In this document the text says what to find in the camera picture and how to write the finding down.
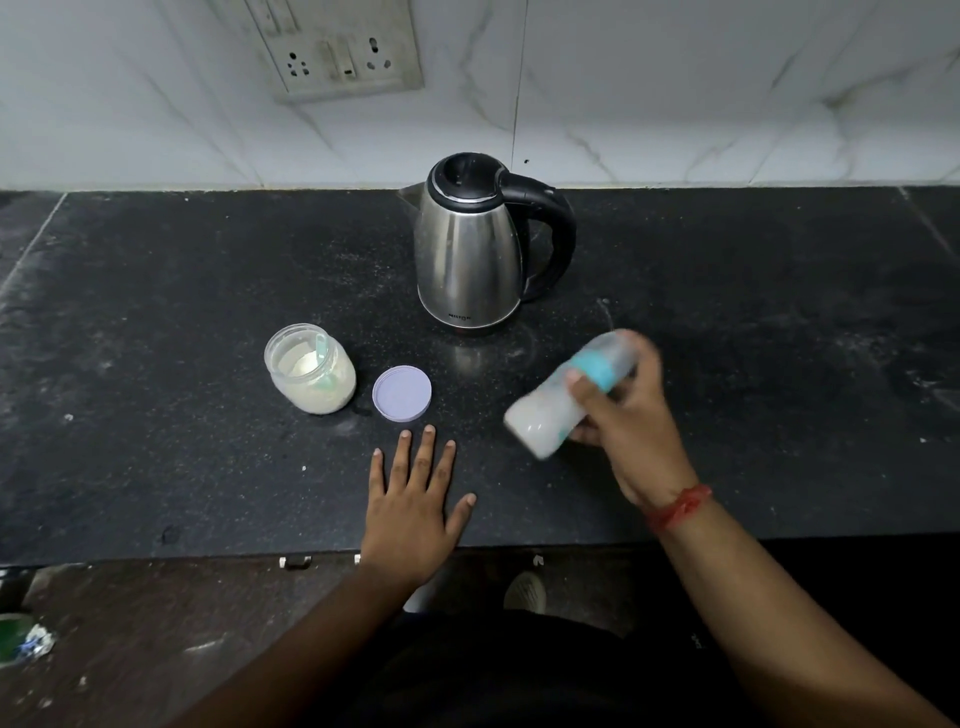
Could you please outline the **glass jar of white powder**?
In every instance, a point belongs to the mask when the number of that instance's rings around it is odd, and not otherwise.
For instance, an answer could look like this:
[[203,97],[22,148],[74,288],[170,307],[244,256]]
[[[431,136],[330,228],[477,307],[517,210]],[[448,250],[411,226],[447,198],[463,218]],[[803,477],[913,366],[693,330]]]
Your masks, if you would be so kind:
[[297,409],[315,416],[330,415],[344,408],[354,396],[356,372],[352,360],[340,344],[335,392],[321,391],[309,384],[315,368],[313,323],[295,323],[273,334],[265,346],[263,358],[275,388]]

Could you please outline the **clear baby feeding bottle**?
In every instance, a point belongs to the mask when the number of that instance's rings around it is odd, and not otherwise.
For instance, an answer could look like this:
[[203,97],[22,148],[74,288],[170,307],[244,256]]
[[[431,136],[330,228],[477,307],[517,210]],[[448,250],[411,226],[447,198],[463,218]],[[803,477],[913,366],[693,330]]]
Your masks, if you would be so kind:
[[586,417],[585,410],[570,394],[568,371],[581,372],[608,394],[635,369],[638,360],[639,353],[623,334],[601,334],[514,402],[504,415],[504,424],[536,459],[545,460],[556,453]]

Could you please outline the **person's white shoe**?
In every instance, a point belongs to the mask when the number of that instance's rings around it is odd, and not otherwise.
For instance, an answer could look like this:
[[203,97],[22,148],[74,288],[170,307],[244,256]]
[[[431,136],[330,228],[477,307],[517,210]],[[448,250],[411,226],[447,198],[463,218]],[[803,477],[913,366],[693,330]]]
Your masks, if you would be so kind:
[[535,615],[546,614],[546,585],[534,571],[522,571],[512,579],[505,591],[502,608]]

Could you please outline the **stainless steel electric kettle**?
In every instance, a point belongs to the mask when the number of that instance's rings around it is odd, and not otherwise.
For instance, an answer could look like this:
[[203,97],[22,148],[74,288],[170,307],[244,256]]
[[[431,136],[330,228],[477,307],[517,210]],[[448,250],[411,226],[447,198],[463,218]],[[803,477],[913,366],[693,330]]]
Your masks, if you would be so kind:
[[417,296],[457,331],[498,327],[570,267],[577,242],[570,203],[491,155],[450,154],[425,181],[396,194],[411,217]]

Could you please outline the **red thread wristband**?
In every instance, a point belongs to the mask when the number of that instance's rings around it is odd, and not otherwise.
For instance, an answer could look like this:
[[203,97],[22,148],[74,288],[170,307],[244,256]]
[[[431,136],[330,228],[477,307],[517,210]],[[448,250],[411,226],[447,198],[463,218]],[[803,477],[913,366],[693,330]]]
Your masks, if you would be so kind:
[[656,535],[666,532],[696,513],[713,494],[713,489],[705,484],[686,488],[669,504],[649,511],[646,515],[647,527]]

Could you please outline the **green scoop spoon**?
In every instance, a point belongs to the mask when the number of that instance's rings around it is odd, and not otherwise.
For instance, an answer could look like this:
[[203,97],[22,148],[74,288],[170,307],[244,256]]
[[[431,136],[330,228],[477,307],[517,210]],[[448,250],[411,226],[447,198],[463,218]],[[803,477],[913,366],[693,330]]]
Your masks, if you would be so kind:
[[337,365],[340,344],[322,329],[316,333],[314,355],[315,368],[309,374],[310,386],[320,390],[335,392],[339,386]]

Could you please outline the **white wall socket panel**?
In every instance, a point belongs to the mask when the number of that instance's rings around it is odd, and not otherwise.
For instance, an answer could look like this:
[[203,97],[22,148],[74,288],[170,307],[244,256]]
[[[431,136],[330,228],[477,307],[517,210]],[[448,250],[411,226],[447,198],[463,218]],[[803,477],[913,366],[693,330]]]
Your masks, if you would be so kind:
[[282,105],[418,91],[411,0],[209,0]]

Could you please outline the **crumpled green blue wrapper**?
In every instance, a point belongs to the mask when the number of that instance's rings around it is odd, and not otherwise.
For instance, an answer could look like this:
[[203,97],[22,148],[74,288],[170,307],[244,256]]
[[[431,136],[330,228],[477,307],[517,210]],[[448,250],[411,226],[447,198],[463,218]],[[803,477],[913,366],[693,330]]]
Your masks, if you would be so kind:
[[55,635],[30,613],[0,613],[0,669],[49,654]]

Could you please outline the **lilac round jar lid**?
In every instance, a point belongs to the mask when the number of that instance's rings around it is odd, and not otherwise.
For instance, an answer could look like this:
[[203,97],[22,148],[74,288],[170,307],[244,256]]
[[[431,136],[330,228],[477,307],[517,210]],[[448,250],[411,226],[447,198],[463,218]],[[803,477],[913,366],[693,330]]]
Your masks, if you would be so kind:
[[373,384],[372,402],[385,419],[410,423],[421,418],[432,397],[431,381],[423,370],[400,365],[385,370]]

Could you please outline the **person's left hand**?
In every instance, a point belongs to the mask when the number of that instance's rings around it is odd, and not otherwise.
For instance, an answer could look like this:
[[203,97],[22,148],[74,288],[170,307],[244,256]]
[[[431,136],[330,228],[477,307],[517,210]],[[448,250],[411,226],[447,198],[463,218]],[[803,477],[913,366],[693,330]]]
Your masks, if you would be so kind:
[[424,586],[448,560],[460,541],[447,541],[448,495],[454,473],[457,444],[441,444],[438,460],[437,429],[434,462],[426,491],[409,489],[411,458],[421,443],[403,430],[390,463],[383,452],[386,493],[366,505],[365,533],[361,543],[358,577],[382,592],[411,595]]

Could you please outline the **person's right hand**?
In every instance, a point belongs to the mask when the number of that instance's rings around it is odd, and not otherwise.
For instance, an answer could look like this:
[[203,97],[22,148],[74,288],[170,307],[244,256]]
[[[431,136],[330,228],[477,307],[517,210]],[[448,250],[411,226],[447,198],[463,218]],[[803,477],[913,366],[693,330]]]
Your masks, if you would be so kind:
[[581,423],[570,439],[600,447],[625,498],[644,512],[670,504],[701,483],[667,404],[663,366],[655,345],[642,334],[618,329],[638,352],[634,374],[610,393],[619,407],[616,423]]

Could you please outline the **person's right forearm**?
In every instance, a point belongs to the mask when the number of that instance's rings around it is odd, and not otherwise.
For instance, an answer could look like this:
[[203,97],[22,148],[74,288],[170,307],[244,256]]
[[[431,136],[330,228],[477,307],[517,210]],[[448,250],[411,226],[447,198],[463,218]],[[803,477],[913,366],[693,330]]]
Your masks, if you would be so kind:
[[714,497],[657,538],[745,692],[779,728],[960,728],[847,632]]

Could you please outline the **person's left forearm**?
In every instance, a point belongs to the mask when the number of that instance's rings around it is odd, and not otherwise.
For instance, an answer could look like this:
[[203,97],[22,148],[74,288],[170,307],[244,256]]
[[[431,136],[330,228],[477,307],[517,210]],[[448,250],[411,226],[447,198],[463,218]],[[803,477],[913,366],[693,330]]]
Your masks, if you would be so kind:
[[363,556],[280,639],[165,728],[290,728],[437,570]]

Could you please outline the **person's black clothing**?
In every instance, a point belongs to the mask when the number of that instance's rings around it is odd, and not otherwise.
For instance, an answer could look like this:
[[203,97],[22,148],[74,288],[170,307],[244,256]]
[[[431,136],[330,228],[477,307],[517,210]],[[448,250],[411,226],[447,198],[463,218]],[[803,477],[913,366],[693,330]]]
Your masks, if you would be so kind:
[[404,613],[294,728],[769,728],[705,631]]

